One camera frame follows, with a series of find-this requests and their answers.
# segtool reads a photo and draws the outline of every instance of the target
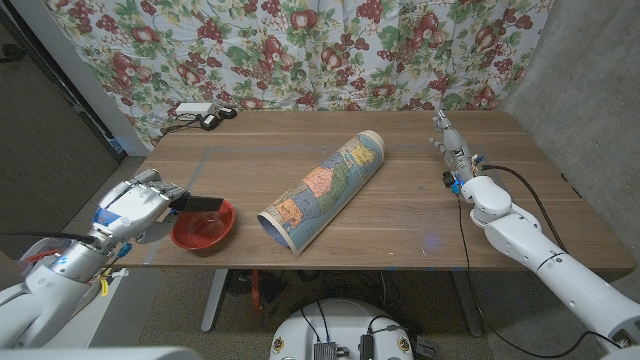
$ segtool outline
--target rolled map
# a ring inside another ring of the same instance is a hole
[[[363,131],[264,209],[258,220],[273,239],[298,255],[360,191],[383,160],[380,135]]]

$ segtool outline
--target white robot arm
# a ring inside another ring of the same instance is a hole
[[[483,176],[444,112],[439,111],[433,120],[444,144],[430,141],[445,155],[452,170],[452,186],[459,187],[453,192],[474,204],[471,220],[484,228],[491,245],[533,271],[589,330],[622,347],[640,344],[640,305],[549,240],[533,215],[514,204],[490,177]],[[608,351],[618,350],[605,340],[599,341]]]
[[[38,265],[23,284],[0,292],[0,348],[46,344],[69,321],[87,284],[119,243],[152,227],[185,190],[147,170],[123,181],[100,202],[86,241],[73,241],[48,266]]]

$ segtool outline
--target red bowl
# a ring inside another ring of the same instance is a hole
[[[206,249],[222,241],[235,220],[233,206],[224,200],[219,211],[181,213],[171,229],[171,239],[183,249]]]

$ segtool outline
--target power strip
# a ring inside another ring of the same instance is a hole
[[[176,114],[178,116],[185,114],[202,115],[215,114],[216,107],[213,103],[182,103],[178,105]]]

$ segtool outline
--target table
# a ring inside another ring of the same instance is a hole
[[[139,171],[189,185],[194,195],[224,197],[237,211],[229,238],[210,251],[178,248],[170,238],[136,245],[122,266],[219,269],[466,268],[456,197],[442,184],[446,165],[428,138],[433,112],[241,112],[212,132],[167,135]],[[493,165],[520,172],[536,189],[571,254],[596,271],[629,271],[630,252],[582,200],[514,119],[504,112],[447,115],[470,146]],[[385,160],[359,194],[297,258],[256,218],[267,205],[360,131],[385,141]],[[488,171],[515,202],[543,220],[533,198],[511,174]],[[463,203],[471,269],[525,270],[497,252]],[[546,224],[544,233],[553,239]],[[224,277],[218,277],[221,291]]]

